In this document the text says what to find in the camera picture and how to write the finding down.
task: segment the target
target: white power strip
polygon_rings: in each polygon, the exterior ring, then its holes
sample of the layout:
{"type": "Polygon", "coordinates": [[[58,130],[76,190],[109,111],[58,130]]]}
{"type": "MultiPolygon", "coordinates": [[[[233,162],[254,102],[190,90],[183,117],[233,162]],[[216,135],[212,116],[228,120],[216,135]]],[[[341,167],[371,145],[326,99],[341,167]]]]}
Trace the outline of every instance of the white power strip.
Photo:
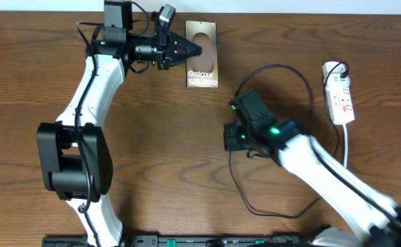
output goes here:
{"type": "MultiPolygon", "coordinates": [[[[339,62],[326,62],[322,70],[324,72],[324,83],[326,77],[339,62]]],[[[330,74],[326,83],[326,101],[332,122],[335,125],[344,125],[354,120],[354,110],[351,102],[350,77],[341,78],[345,72],[344,64],[340,64],[330,74]]]]}

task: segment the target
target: green led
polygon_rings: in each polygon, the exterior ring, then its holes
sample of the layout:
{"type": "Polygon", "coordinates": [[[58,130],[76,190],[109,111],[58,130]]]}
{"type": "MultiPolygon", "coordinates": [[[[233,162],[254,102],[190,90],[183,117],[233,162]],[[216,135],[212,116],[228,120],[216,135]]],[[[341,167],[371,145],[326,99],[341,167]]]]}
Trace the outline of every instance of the green led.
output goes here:
{"type": "Polygon", "coordinates": [[[270,132],[272,132],[273,134],[279,134],[280,133],[280,130],[279,129],[277,129],[277,128],[270,128],[270,132]]]}

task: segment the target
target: wood grain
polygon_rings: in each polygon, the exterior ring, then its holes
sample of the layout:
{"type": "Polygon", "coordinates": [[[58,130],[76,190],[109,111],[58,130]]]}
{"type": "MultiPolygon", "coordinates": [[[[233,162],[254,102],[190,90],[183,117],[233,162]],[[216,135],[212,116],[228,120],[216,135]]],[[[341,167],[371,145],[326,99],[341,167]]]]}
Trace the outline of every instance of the wood grain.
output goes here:
{"type": "MultiPolygon", "coordinates": [[[[102,19],[103,13],[0,12],[0,246],[84,233],[74,211],[43,186],[36,129],[55,121],[82,77],[84,44],[75,22],[102,19]]],[[[220,88],[187,89],[179,66],[130,74],[117,91],[104,134],[114,161],[110,195],[128,228],[259,235],[327,223],[348,230],[324,201],[297,220],[253,216],[232,183],[222,141],[223,125],[234,119],[228,100],[247,74],[271,63],[307,77],[316,96],[315,135],[332,151],[321,66],[348,61],[356,113],[350,169],[401,202],[401,16],[178,14],[173,30],[183,34],[185,20],[217,22],[220,88]]],[[[264,71],[247,89],[262,89],[272,110],[307,123],[307,94],[290,72],[264,71]]],[[[238,153],[234,164],[248,200],[261,210],[295,213],[317,196],[271,161],[238,153]]]]}

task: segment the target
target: tabletop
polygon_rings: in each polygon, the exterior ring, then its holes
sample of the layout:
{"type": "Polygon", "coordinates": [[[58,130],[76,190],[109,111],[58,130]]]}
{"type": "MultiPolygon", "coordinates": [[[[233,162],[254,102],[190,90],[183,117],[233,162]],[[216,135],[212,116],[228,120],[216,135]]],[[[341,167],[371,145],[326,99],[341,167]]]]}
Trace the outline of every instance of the tabletop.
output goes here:
{"type": "MultiPolygon", "coordinates": [[[[322,224],[349,231],[324,200],[295,220],[252,215],[232,182],[223,148],[223,125],[235,118],[228,100],[249,73],[273,63],[308,79],[314,135],[332,153],[336,136],[325,115],[321,66],[348,62],[356,117],[348,125],[349,169],[401,203],[401,16],[177,13],[172,30],[184,35],[187,20],[217,22],[220,87],[188,89],[184,65],[150,67],[129,73],[106,118],[110,197],[130,233],[308,233],[322,224]]],[[[45,189],[36,145],[38,125],[56,120],[84,72],[76,21],[102,22],[103,13],[0,12],[0,246],[85,233],[74,210],[45,189]]],[[[91,27],[84,30],[90,35],[91,27]]],[[[306,88],[290,71],[263,71],[250,89],[278,115],[308,124],[306,88]]],[[[233,165],[260,211],[296,214],[318,196],[272,160],[239,152],[233,165]]]]}

